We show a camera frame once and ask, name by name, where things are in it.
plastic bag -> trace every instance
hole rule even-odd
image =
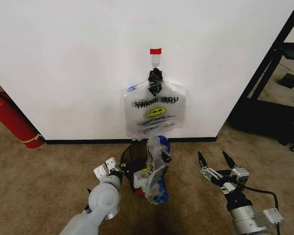
[[[134,187],[141,188],[145,197],[153,204],[167,202],[164,174],[170,158],[170,143],[164,136],[154,136],[147,141],[147,167],[134,173]]]
[[[185,89],[163,81],[157,68],[150,71],[147,82],[130,87],[124,99],[126,135],[133,140],[183,126]]]

beige carpet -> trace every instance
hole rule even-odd
[[[86,188],[98,184],[93,169],[107,158],[119,160],[126,146],[45,144],[26,149],[0,123],[0,235],[59,234],[87,204]],[[294,153],[273,139],[227,124],[216,142],[172,144],[165,177],[168,203],[152,205],[124,182],[121,211],[100,226],[99,234],[231,234],[225,198],[199,173],[198,150],[215,169],[226,167],[226,151],[251,173],[249,186],[274,191],[285,218],[282,234],[294,234]],[[274,206],[270,195],[246,195],[258,210]]]
[[[258,99],[294,107],[294,87],[290,89],[278,84],[286,73],[294,75],[294,60],[287,60],[285,57],[282,57],[280,64],[276,67]],[[251,97],[255,88],[256,86],[254,86],[249,97]]]

yellow smiley face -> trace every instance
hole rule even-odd
[[[146,118],[153,118],[153,117],[156,117],[156,116],[159,116],[161,114],[164,114],[166,112],[166,109],[163,108],[163,107],[157,107],[157,108],[154,108],[152,110],[150,110],[149,112],[146,113]]]

trash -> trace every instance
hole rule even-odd
[[[134,188],[141,188],[145,197],[153,204],[167,202],[164,174],[170,158],[170,143],[164,136],[154,136],[147,141],[148,159],[146,168],[134,173]]]

red fire extinguisher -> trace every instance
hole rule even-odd
[[[36,148],[44,143],[38,131],[6,92],[0,92],[0,121],[28,148]]]

